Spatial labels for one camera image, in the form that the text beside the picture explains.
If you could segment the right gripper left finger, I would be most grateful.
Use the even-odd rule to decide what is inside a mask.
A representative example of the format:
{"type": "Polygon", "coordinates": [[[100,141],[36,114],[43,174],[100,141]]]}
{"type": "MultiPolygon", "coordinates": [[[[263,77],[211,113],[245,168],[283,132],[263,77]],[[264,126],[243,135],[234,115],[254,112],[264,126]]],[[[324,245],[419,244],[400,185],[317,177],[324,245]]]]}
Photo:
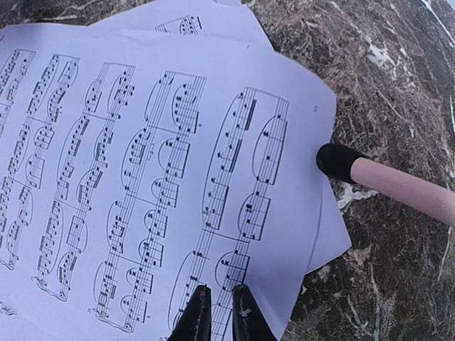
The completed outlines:
{"type": "Polygon", "coordinates": [[[168,340],[210,341],[211,306],[210,289],[197,286],[168,340]]]}

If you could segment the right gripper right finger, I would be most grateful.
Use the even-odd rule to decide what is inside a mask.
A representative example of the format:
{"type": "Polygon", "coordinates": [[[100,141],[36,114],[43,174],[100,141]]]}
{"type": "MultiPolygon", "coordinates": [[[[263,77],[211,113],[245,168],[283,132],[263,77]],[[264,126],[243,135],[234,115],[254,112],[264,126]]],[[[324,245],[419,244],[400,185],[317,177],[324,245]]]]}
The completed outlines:
{"type": "Polygon", "coordinates": [[[247,285],[235,286],[232,298],[233,340],[277,341],[247,285]]]}

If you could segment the purple sheet music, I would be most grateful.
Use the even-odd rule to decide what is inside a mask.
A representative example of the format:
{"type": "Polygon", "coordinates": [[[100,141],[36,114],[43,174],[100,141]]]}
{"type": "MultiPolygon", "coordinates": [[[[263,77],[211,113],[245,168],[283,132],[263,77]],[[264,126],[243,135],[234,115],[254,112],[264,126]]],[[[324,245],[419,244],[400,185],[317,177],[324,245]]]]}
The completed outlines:
{"type": "MultiPolygon", "coordinates": [[[[221,36],[278,50],[250,8],[241,1],[152,1],[93,23],[98,28],[155,30],[221,36]]],[[[316,234],[306,274],[334,260],[351,246],[332,187],[323,179],[316,234]]]]}
{"type": "Polygon", "coordinates": [[[1,31],[1,339],[166,340],[197,286],[215,340],[248,285],[275,337],[315,249],[336,97],[247,42],[1,31]]]}

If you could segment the pink music stand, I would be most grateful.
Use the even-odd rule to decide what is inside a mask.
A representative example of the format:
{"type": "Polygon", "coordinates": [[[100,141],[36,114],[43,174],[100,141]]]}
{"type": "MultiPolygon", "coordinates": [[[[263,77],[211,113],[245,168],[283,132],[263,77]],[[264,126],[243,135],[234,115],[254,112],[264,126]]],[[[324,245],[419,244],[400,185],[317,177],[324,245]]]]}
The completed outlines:
{"type": "Polygon", "coordinates": [[[454,226],[454,192],[416,176],[370,160],[341,144],[324,144],[316,165],[329,178],[359,184],[454,226]]]}

